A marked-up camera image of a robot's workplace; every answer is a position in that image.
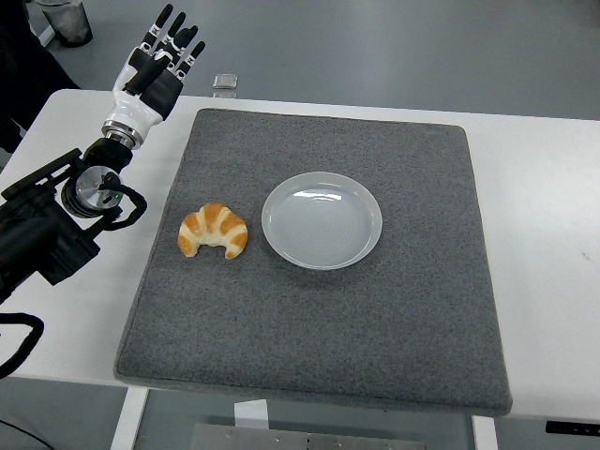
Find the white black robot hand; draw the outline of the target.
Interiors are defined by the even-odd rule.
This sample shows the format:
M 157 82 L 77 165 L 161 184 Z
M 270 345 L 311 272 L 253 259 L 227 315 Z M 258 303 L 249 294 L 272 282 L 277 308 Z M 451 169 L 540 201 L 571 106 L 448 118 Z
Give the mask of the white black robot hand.
M 112 88 L 114 106 L 104 134 L 120 133 L 139 145 L 172 112 L 184 79 L 205 48 L 203 41 L 193 41 L 198 27 L 184 26 L 186 14 L 172 14 L 173 5 L 166 5 L 129 54 Z

